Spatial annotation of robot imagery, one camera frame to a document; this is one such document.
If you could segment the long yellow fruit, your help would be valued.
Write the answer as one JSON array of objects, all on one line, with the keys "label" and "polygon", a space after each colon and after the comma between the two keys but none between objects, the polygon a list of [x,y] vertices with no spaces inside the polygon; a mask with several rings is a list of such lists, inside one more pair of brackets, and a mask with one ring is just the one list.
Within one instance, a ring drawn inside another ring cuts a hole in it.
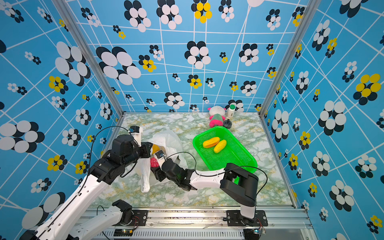
[{"label": "long yellow fruit", "polygon": [[161,148],[157,145],[153,145],[152,146],[152,154],[155,154],[156,152],[160,151]]}]

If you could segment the red round fruit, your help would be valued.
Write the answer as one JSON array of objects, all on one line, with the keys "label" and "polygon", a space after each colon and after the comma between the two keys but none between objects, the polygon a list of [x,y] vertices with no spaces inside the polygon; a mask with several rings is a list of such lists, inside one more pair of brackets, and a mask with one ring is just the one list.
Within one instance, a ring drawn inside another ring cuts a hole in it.
[{"label": "red round fruit", "polygon": [[150,164],[151,168],[158,168],[160,166],[156,158],[151,158]]}]

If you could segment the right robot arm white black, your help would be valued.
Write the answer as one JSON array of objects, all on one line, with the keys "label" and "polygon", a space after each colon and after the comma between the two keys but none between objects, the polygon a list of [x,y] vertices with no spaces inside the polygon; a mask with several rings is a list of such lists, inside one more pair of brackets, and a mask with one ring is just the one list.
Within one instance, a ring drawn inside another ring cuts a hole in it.
[{"label": "right robot arm white black", "polygon": [[259,178],[235,164],[228,163],[223,169],[204,172],[183,169],[172,160],[152,158],[151,170],[158,181],[168,179],[185,191],[220,189],[240,204],[244,218],[251,220],[256,217]]}]

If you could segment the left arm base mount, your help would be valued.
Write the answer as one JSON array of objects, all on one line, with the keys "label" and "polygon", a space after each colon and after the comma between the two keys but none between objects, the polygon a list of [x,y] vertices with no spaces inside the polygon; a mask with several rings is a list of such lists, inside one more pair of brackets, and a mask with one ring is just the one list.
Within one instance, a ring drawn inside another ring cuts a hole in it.
[{"label": "left arm base mount", "polygon": [[114,224],[114,227],[130,226],[140,227],[145,226],[148,219],[147,210],[131,210],[130,213],[123,213],[122,219]]}]

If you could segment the yellow corn-like fruit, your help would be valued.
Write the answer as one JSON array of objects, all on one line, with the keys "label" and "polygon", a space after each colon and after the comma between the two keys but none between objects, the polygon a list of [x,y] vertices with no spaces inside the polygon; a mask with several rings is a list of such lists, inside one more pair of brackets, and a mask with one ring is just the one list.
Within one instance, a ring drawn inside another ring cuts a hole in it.
[{"label": "yellow corn-like fruit", "polygon": [[221,152],[227,145],[227,141],[226,140],[221,140],[220,142],[218,142],[217,145],[215,145],[214,147],[214,153],[218,154],[219,152]]}]

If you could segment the white plastic bag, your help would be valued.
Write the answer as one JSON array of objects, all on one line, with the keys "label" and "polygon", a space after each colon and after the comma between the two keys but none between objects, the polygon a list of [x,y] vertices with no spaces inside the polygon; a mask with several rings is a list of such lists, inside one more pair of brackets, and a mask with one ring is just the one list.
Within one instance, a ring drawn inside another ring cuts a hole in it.
[{"label": "white plastic bag", "polygon": [[180,138],[172,130],[164,130],[154,134],[147,142],[153,144],[150,150],[150,156],[138,160],[136,173],[141,177],[141,192],[147,193],[154,184],[151,182],[151,159],[156,159],[159,167],[166,160],[173,161],[180,167],[186,169],[188,167],[186,160],[182,156],[183,146]]}]

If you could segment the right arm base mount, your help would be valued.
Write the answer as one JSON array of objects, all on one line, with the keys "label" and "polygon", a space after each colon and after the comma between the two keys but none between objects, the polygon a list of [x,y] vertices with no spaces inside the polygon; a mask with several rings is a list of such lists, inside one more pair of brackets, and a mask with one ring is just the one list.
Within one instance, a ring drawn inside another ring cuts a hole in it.
[{"label": "right arm base mount", "polygon": [[265,211],[255,211],[255,216],[250,219],[241,215],[240,210],[228,210],[223,218],[229,227],[267,227],[268,220]]}]

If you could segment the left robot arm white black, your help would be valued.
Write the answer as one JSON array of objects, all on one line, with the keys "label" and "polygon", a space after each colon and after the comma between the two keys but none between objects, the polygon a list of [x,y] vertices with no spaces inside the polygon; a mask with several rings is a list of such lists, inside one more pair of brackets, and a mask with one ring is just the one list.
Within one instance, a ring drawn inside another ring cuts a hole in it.
[{"label": "left robot arm white black", "polygon": [[118,136],[113,141],[110,152],[90,167],[80,189],[71,195],[58,213],[54,214],[53,219],[48,221],[48,225],[41,231],[28,230],[20,239],[53,240],[54,237],[48,236],[49,231],[58,229],[59,224],[62,224],[64,226],[63,239],[65,240],[69,235],[70,226],[75,224],[93,200],[123,174],[126,166],[136,163],[139,159],[149,158],[152,147],[153,144],[149,142],[138,144],[131,135]]}]

